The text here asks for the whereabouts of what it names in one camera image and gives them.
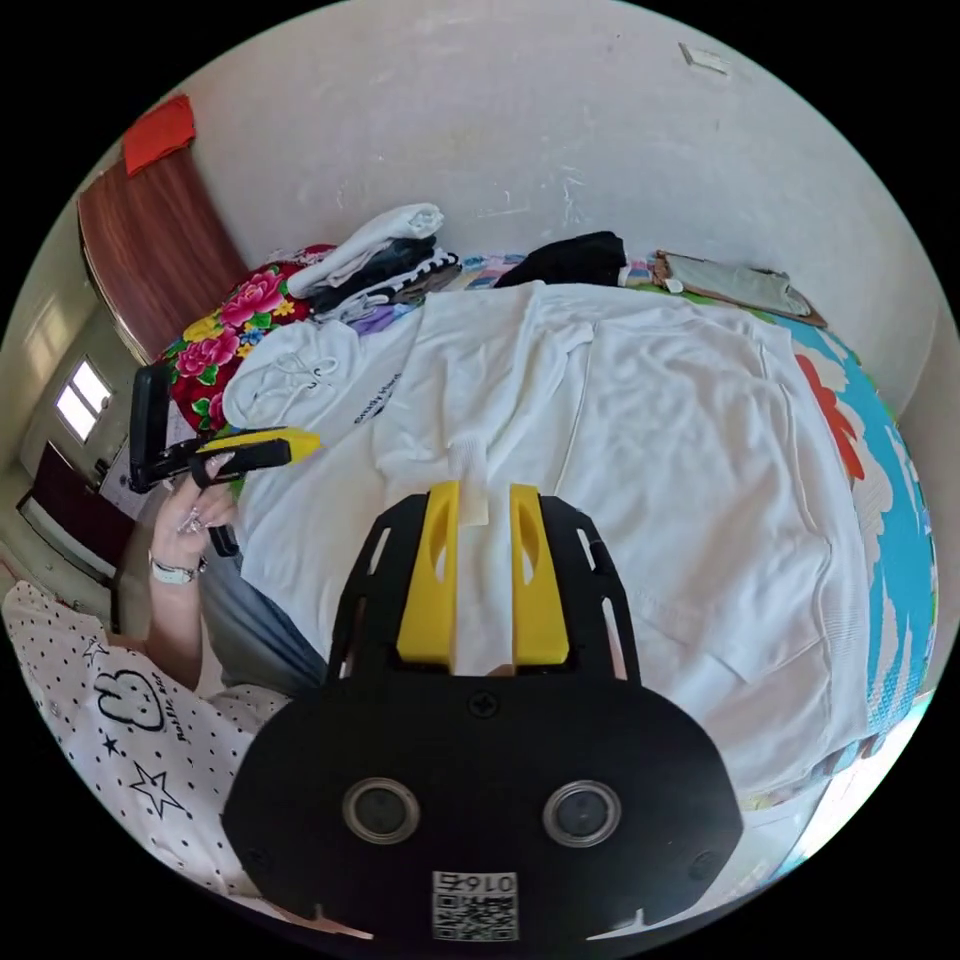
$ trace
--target red flower print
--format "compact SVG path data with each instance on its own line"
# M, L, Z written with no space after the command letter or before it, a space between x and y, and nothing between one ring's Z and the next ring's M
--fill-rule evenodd
M222 367L233 359L240 338L230 330L219 337L191 343L177 356L177 369L187 377L199 377L208 367Z
M283 277L272 270L255 273L224 304L220 322L225 327L239 328L255 313L270 313L283 303L280 284Z
M810 362L808 357L797 355L797 363L804 372L813 395L820 404L823 416L826 418L827 426L833 434L837 449L840 451L840 458L847 469L847 475L851 480L862 480L864 478L863 464L857 456L857 451L850 442L851 438L856 440L856 431L850 424L850 421L837 409L837 395L829 388L825 387L820 381L816 367Z

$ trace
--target window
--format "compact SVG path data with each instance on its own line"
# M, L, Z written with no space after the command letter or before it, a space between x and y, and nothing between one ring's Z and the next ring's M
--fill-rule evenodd
M113 394L89 361L77 367L57 398L57 409L81 443L90 436Z

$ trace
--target wooden door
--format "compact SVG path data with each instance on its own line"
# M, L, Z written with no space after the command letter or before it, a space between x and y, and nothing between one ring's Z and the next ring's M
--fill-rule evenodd
M136 522L101 497L51 443L44 447L30 496L71 537L119 568Z

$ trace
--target stack of folded clothes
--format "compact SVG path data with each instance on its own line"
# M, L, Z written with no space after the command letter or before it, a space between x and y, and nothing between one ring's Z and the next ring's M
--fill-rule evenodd
M450 283L460 260L437 246L443 214L433 204L398 207L374 218L318 263L287 282L290 296L310 304L315 323L339 320L373 333Z

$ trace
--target jeans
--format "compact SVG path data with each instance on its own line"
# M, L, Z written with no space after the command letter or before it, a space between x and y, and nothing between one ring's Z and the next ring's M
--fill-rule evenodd
M210 551L200 577L200 608L223 685L250 683L295 697L319 687L324 659L290 618L240 576L242 558Z

